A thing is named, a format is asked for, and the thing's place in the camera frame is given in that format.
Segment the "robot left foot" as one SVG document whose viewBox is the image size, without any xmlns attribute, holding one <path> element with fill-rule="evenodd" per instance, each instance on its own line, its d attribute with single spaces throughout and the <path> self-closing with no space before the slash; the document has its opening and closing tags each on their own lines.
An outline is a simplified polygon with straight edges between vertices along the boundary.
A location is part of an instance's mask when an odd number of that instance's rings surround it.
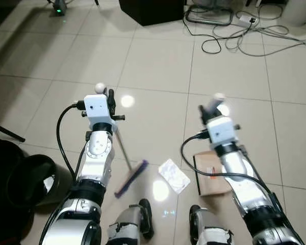
<svg viewBox="0 0 306 245">
<path fill-rule="evenodd" d="M 151 205 L 148 199 L 129 205 L 107 229 L 106 245 L 140 245 L 140 238 L 155 235 Z"/>
</svg>

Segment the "crumpled white plastic wrapper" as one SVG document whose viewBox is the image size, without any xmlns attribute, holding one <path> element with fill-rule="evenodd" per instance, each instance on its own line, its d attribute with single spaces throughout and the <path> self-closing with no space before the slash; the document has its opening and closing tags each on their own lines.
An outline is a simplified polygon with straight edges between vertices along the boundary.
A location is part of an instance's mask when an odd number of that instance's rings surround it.
<svg viewBox="0 0 306 245">
<path fill-rule="evenodd" d="M 188 175 L 186 175 L 172 159 L 167 159 L 167 161 L 159 166 L 158 172 L 177 194 L 181 194 L 191 183 Z"/>
</svg>

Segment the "black round trash bin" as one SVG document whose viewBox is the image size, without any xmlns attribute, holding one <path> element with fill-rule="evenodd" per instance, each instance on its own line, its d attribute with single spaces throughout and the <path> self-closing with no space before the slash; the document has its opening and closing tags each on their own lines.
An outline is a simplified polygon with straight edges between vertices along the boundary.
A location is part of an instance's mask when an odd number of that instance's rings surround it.
<svg viewBox="0 0 306 245">
<path fill-rule="evenodd" d="M 5 192 L 10 205 L 34 208 L 64 200 L 73 182 L 73 175 L 65 166 L 37 154 L 25 157 L 12 170 Z"/>
</svg>

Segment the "broom with purple bristles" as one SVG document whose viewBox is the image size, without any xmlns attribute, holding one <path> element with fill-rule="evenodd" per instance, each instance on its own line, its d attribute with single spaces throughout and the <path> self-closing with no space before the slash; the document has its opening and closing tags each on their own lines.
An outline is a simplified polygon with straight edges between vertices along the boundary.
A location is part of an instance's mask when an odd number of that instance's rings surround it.
<svg viewBox="0 0 306 245">
<path fill-rule="evenodd" d="M 107 91 L 109 89 L 107 88 L 106 84 L 97 83 L 95 85 L 94 90 L 95 90 L 95 93 L 103 94 L 107 97 Z M 121 196 L 123 196 L 123 194 L 125 194 L 125 192 L 127 192 L 127 190 L 130 188 L 132 183 L 134 183 L 134 181 L 144 172 L 144 170 L 148 166 L 148 161 L 143 160 L 137 167 L 132 167 L 131 161 L 125 151 L 125 145 L 123 145 L 123 142 L 122 142 L 122 135 L 117 126 L 114 126 L 113 129 L 114 129 L 114 135 L 116 136 L 116 140 L 119 144 L 119 147 L 122 150 L 122 154 L 125 158 L 125 161 L 127 163 L 127 167 L 129 170 L 128 176 L 125 182 L 116 192 L 114 192 L 114 196 L 116 196 L 116 198 L 121 198 Z"/>
</svg>

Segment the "small device with green light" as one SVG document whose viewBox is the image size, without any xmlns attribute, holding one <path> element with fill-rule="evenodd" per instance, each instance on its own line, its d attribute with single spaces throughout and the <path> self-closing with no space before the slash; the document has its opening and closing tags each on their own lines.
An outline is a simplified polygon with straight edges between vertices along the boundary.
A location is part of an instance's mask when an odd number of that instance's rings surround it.
<svg viewBox="0 0 306 245">
<path fill-rule="evenodd" d="M 46 0 L 46 2 L 52 5 L 53 8 L 52 16 L 55 17 L 65 16 L 68 8 L 66 0 Z"/>
</svg>

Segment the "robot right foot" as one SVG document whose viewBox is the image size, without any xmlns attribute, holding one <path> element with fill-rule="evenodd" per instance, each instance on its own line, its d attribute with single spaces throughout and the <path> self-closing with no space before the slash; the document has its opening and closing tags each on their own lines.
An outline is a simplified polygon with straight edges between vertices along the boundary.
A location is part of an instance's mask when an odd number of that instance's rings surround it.
<svg viewBox="0 0 306 245">
<path fill-rule="evenodd" d="M 209 209 L 192 205 L 189 212 L 192 245 L 233 245 L 233 233 Z"/>
</svg>

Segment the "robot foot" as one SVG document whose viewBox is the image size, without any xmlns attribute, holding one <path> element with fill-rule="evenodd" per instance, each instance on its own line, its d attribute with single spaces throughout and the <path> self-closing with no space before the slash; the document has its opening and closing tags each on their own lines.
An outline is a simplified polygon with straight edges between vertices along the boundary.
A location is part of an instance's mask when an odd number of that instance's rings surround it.
<svg viewBox="0 0 306 245">
<path fill-rule="evenodd" d="M 151 205 L 148 199 L 129 205 L 107 229 L 106 245 L 140 245 L 140 238 L 155 235 Z"/>
<path fill-rule="evenodd" d="M 189 212 L 192 245 L 233 245 L 233 233 L 209 209 L 192 205 Z"/>
</svg>

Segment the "large black box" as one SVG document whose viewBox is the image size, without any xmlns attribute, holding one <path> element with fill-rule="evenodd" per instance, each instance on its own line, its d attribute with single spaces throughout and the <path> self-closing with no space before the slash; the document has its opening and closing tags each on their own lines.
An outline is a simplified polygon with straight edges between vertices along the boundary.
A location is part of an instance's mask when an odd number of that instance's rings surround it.
<svg viewBox="0 0 306 245">
<path fill-rule="evenodd" d="M 183 18 L 186 0 L 118 0 L 121 10 L 141 26 Z"/>
</svg>

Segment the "beige round container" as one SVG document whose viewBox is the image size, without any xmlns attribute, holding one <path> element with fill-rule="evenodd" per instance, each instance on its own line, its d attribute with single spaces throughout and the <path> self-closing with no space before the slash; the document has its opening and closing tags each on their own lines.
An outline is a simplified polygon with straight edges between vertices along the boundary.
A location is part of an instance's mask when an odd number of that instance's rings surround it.
<svg viewBox="0 0 306 245">
<path fill-rule="evenodd" d="M 280 22 L 293 27 L 304 26 L 306 24 L 306 0 L 287 0 Z"/>
</svg>

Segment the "white power adapter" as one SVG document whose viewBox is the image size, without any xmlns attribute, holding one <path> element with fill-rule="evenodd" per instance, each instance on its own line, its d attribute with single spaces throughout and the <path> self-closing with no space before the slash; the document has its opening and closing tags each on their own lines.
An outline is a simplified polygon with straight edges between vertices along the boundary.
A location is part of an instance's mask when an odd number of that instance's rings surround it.
<svg viewBox="0 0 306 245">
<path fill-rule="evenodd" d="M 242 28 L 255 28 L 260 23 L 260 19 L 251 15 L 242 15 L 237 19 L 236 25 Z"/>
</svg>

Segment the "grey metal tube frame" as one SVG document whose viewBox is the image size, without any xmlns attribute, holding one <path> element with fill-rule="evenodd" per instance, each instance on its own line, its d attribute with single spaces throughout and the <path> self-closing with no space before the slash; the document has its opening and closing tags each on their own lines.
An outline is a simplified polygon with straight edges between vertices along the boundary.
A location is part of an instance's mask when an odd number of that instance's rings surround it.
<svg viewBox="0 0 306 245">
<path fill-rule="evenodd" d="M 184 12 L 184 19 L 192 23 L 199 23 L 212 26 L 229 26 L 233 23 L 234 12 L 230 7 L 206 7 L 199 5 L 190 5 L 186 12 Z M 218 19 L 209 19 L 225 17 L 224 21 Z"/>
</svg>

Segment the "brown long-handled dustpan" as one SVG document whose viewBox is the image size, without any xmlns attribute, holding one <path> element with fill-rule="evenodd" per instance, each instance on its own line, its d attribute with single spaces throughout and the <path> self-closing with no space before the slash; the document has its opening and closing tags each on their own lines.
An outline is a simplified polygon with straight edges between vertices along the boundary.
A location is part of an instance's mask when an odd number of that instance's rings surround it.
<svg viewBox="0 0 306 245">
<path fill-rule="evenodd" d="M 225 95 L 216 93 L 214 99 L 220 99 L 220 105 L 225 101 Z M 215 151 L 204 151 L 193 155 L 193 166 L 197 170 L 209 174 L 221 173 L 221 161 Z M 212 194 L 225 194 L 232 190 L 224 177 L 207 177 L 200 173 L 196 174 L 197 186 L 200 196 L 209 196 Z"/>
</svg>

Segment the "thin black rod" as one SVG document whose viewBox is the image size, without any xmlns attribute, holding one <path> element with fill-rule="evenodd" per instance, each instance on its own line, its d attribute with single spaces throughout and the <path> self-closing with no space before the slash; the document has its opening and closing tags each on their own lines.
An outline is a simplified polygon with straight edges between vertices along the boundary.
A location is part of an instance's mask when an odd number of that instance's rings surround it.
<svg viewBox="0 0 306 245">
<path fill-rule="evenodd" d="M 9 137 L 12 137 L 13 139 L 17 140 L 18 142 L 25 142 L 24 137 L 20 137 L 19 135 L 13 133 L 12 131 L 9 131 L 9 129 L 3 128 L 0 126 L 0 132 L 8 135 Z"/>
</svg>

